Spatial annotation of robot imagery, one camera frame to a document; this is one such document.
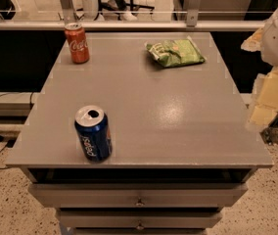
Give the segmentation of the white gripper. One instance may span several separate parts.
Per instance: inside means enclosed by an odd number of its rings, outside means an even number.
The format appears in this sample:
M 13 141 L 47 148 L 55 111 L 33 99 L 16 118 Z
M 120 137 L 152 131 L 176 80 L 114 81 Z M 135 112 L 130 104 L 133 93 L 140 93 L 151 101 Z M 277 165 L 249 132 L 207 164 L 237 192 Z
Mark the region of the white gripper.
M 260 50 L 262 59 L 274 66 L 268 74 L 259 74 L 254 82 L 252 101 L 249 104 L 246 129 L 262 131 L 278 116 L 278 8 L 241 45 L 249 52 Z

